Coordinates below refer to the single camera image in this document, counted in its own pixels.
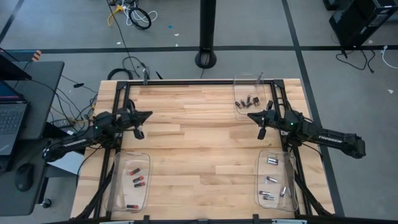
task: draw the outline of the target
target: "laptop keyboard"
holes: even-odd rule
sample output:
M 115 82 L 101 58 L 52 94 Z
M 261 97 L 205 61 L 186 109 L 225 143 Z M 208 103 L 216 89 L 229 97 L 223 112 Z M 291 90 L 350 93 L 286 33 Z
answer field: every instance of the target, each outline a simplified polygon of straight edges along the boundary
M 23 111 L 0 110 L 0 134 L 16 133 L 23 113 Z

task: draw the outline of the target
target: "laptop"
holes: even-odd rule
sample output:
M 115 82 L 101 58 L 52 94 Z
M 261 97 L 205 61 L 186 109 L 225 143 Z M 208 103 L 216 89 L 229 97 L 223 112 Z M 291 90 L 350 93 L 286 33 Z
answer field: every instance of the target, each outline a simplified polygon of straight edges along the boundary
M 0 80 L 0 156 L 11 155 L 29 103 Z

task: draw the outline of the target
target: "clear plastic container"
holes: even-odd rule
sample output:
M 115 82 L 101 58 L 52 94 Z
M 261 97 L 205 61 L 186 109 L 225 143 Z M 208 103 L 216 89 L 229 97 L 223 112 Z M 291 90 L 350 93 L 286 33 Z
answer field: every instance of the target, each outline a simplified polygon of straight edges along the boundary
M 261 207 L 287 212 L 294 212 L 298 208 L 295 191 L 291 191 L 289 187 L 285 162 L 291 162 L 294 166 L 294 158 L 289 157 L 287 152 L 269 149 L 260 152 L 257 160 L 255 200 Z M 294 184 L 293 176 L 291 173 L 290 181 Z
M 264 80 L 261 75 L 235 75 L 233 93 L 236 119 L 249 119 L 248 113 L 261 112 L 267 104 Z M 257 103 L 254 103 L 254 98 L 258 98 Z
M 140 212 L 147 202 L 151 174 L 150 157 L 139 152 L 119 152 L 114 157 L 114 164 L 106 210 Z M 140 183 L 145 184 L 140 187 L 134 186 Z

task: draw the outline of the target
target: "computer mouse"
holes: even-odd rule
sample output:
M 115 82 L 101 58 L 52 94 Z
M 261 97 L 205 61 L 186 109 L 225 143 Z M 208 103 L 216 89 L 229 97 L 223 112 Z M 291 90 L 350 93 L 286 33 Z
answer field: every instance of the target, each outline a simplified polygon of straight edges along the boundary
M 33 184 L 33 164 L 25 163 L 18 167 L 15 173 L 15 186 L 21 191 L 25 192 L 32 187 Z

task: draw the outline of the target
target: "pole base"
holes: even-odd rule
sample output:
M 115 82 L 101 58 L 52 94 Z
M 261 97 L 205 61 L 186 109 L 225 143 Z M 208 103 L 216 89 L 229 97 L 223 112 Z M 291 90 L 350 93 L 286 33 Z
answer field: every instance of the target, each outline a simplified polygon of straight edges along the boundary
M 207 69 L 216 65 L 217 57 L 214 54 L 214 50 L 205 50 L 200 48 L 197 56 L 195 57 L 195 63 L 199 68 Z

